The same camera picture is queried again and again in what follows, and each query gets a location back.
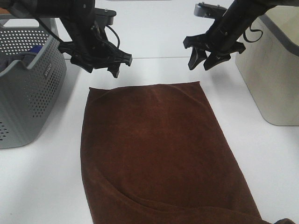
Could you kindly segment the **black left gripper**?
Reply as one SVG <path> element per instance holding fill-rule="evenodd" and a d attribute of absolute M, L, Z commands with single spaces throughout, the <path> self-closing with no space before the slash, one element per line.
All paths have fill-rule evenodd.
<path fill-rule="evenodd" d="M 119 49 L 120 39 L 117 37 L 117 46 L 112 44 L 106 35 L 105 28 L 110 26 L 99 25 L 96 19 L 87 24 L 87 20 L 80 20 L 86 28 L 69 21 L 60 19 L 69 36 L 70 42 L 61 42 L 58 50 L 71 56 L 70 62 L 88 73 L 93 69 L 107 68 L 114 78 L 118 78 L 122 63 L 130 66 L 132 55 Z"/>

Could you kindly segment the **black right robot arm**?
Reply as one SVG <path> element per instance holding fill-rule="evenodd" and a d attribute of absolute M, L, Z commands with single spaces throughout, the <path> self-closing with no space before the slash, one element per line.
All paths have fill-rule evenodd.
<path fill-rule="evenodd" d="M 214 19 L 214 22 L 204 34 L 184 39 L 184 47 L 192 48 L 189 69 L 203 62 L 205 70 L 209 70 L 230 60 L 232 53 L 241 54 L 245 46 L 238 39 L 257 17 L 276 6 L 298 5 L 297 0 L 235 0 L 229 8 L 204 2 L 196 4 L 194 15 Z"/>

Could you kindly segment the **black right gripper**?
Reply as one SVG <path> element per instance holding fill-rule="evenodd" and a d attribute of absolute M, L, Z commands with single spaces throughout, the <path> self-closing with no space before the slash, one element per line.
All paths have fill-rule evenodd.
<path fill-rule="evenodd" d="M 229 61 L 230 54 L 242 53 L 245 50 L 244 44 L 237 41 L 246 30 L 245 11 L 244 5 L 232 4 L 222 17 L 214 19 L 204 34 L 187 36 L 184 39 L 184 48 L 192 48 L 189 70 L 195 69 L 204 60 L 204 69 L 209 70 Z"/>

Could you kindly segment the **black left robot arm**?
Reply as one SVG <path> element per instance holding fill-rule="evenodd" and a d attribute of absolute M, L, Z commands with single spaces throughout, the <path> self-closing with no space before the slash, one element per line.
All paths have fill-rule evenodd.
<path fill-rule="evenodd" d="M 89 73 L 106 68 L 117 78 L 120 65 L 132 63 L 131 54 L 112 44 L 105 32 L 111 28 L 116 12 L 96 8 L 93 0 L 2 0 L 0 7 L 16 18 L 36 19 L 59 41 L 58 50 Z M 42 22 L 43 18 L 59 18 L 71 41 L 62 41 Z"/>

